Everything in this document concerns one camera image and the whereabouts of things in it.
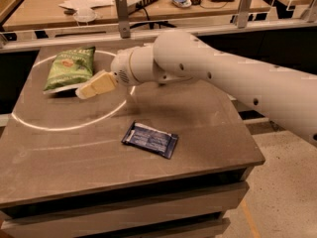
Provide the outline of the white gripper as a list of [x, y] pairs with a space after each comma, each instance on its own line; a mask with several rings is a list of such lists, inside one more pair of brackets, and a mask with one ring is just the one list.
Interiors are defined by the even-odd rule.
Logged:
[[132, 50], [118, 51], [111, 62], [112, 72], [105, 70], [97, 72], [88, 81], [80, 85], [75, 90], [75, 94], [80, 99], [91, 98], [114, 90], [117, 86], [117, 81], [126, 86], [138, 85], [139, 82], [134, 77], [130, 67], [132, 53]]

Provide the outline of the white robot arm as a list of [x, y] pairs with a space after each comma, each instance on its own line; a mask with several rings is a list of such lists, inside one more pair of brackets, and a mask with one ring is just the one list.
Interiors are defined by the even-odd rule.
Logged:
[[167, 84], [201, 79], [230, 94], [277, 125], [317, 146], [317, 75], [222, 53], [178, 30], [152, 43], [120, 50], [76, 90], [87, 99], [118, 84]]

